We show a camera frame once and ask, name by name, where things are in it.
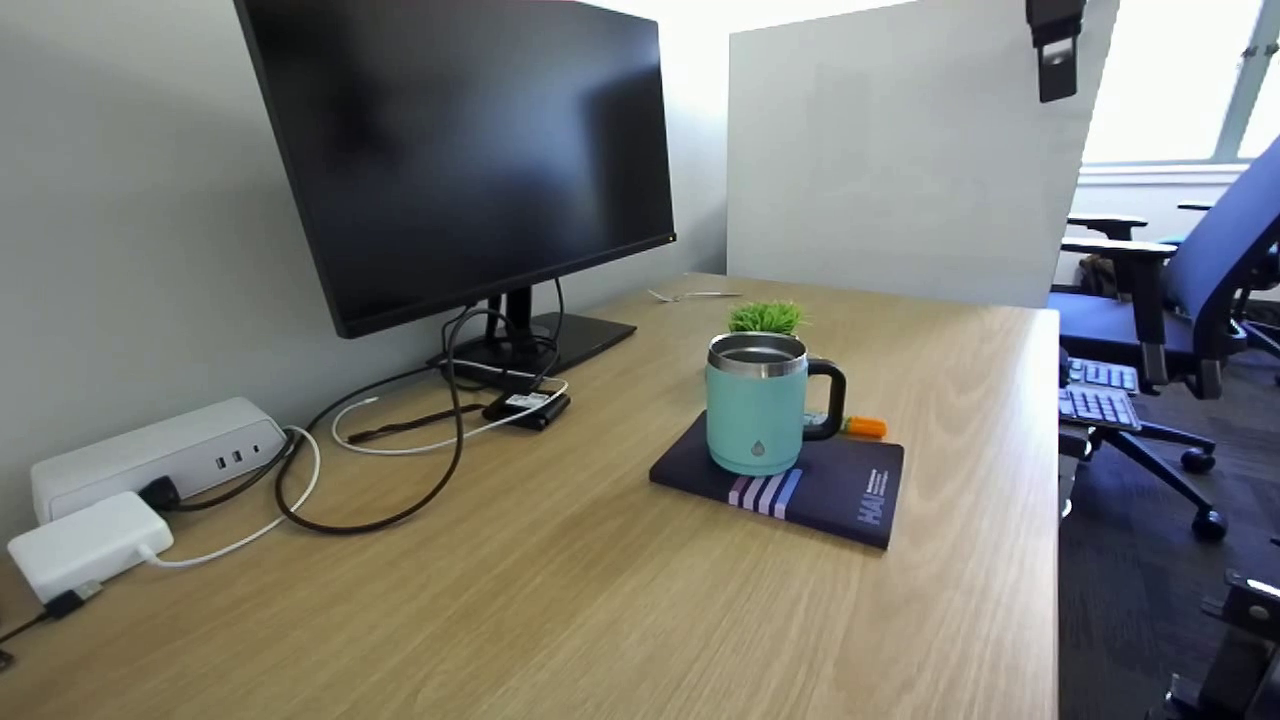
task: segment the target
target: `keyboard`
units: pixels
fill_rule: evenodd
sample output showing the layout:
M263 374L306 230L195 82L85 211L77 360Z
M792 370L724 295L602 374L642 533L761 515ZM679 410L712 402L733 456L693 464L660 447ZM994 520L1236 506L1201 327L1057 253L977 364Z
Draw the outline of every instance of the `keyboard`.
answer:
M1126 365L1071 357L1070 365L1068 365L1068 378L1073 383L1123 389L1129 395L1138 393L1138 370Z
M1066 423L1140 430L1138 413L1123 389L1069 384L1057 391L1057 418Z

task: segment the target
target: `teal mug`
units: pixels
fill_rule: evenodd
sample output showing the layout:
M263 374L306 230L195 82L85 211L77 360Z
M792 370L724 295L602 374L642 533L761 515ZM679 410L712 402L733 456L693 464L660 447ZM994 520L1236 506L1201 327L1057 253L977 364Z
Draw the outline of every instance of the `teal mug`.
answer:
M810 375L831 378L827 420L805 427ZM803 342L777 333L730 333L707 348L707 446L739 475L776 475L800 457L804 441L827 439L845 418L845 374L809 359Z

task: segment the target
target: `wooden desk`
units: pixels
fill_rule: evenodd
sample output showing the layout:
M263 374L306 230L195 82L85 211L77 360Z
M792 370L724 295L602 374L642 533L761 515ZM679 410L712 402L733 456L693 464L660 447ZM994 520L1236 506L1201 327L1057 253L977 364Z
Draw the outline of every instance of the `wooden desk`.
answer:
M0 715L1056 716L1057 316L712 275L662 292L690 290L809 309L800 334L845 369L850 409L906 446L888 552L648 482L704 406L707 341L735 301L635 293L595 314L640 331L567 373L573 404L545 434L467 442L436 502L383 533L285 527L204 568L129 571L8 644L19 665L0 675ZM351 427L445 404L433 378ZM330 521L404 506L449 460L321 441L303 510ZM165 555L271 516L255 488L177 518ZM8 573L12 625L36 607Z

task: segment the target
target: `white cable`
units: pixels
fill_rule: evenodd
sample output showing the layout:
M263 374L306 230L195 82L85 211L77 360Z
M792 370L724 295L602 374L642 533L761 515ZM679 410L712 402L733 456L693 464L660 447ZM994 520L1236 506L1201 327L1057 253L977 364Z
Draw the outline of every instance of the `white cable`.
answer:
M316 438L311 437L311 433L306 432L302 428L298 428L296 425L288 425L284 429L293 430L300 436L302 436L311 446L311 454L315 457L315 466L311 468L311 482L307 483L307 489L302 491L302 496L298 497L298 501L294 502L293 506L289 509L289 510L297 510L298 507L302 507L302 503L306 502L308 497L311 497L311 491L316 489L316 480L320 479L320 446L316 445ZM224 555L236 552L237 550L256 541L257 538L265 536L266 533L270 533L283 521L284 521L284 515L280 515L275 520L271 520L269 525L257 530L256 533L236 543L232 543L221 550L210 552L209 555L201 555L200 557L192 557L191 560L160 560L159 557L156 557L156 553L152 552L150 547L143 544L138 546L138 555L141 555L142 560L145 560L147 564L155 565L156 568L195 568L196 565L204 565L205 562L209 562L211 560L218 560Z
M494 373L502 373L503 372L502 368L493 368L493 366L489 366L489 365L481 365L480 363L471 363L470 360L454 360L453 364L454 365L466 365L468 368L480 368L481 370L490 370L490 372L494 372ZM516 377L521 377L521 378L536 378L538 377L538 375L534 375L534 374L530 374L530 373L520 373L520 372L516 372L516 370L507 370L506 373L508 375L516 375ZM509 418L503 418L502 420L497 420L497 421L489 423L488 425L485 425L483 428L476 428L476 429L474 429L471 432L463 433L462 437L463 438L470 438L470 437L477 436L477 434L480 434L483 432L492 430L492 429L494 429L497 427L506 425L507 423L511 423L513 420L518 420L518 419L521 419L521 418L524 418L526 415L530 415L532 413L536 413L536 411L541 410L543 407L545 407L547 405L549 405L550 402L553 402L557 397L559 397L559 396L564 395L566 392L568 392L568 380L562 380L559 378L544 378L544 379L554 382L554 383L561 383L559 389L557 389L550 397L548 397L547 400L544 400L543 402L540 402L539 405L536 405L534 407L530 407L527 410L522 410L520 413L516 413L515 415L512 415ZM335 443L338 443L339 446L342 446L342 447L344 447L344 448L347 448L347 450L349 450L352 452L360 452L360 454L364 454L364 455L381 455L381 456L389 456L389 457L401 456L401 455L421 455L424 452L431 452L433 450L439 450L442 447L448 447L448 446L453 445L454 442L457 442L457 438L449 438L447 441L436 442L434 445L424 445L422 447L402 447L402 448L396 448L396 450L376 450L376 448L372 448L372 447L361 447L358 445L352 445L352 443L347 442L342 437L342 434L338 432L338 424L342 423L342 418L347 413L351 413L352 410L355 410L357 407L364 407L365 405L370 405L372 402L378 402L380 398L378 396L366 397L365 400L361 400L360 402L355 402L352 405L348 405L348 406L343 407L340 413L338 413L337 415L334 415L333 416L333 423L329 424L329 433L333 436L333 441Z

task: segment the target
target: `dark blue notebook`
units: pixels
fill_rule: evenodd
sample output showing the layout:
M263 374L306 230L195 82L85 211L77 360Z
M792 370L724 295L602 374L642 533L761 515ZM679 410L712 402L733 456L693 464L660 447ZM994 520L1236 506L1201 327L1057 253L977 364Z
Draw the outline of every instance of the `dark blue notebook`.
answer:
M649 479L884 550L902 482L902 446L846 436L806 442L786 473L749 478L712 460L703 413L654 462Z

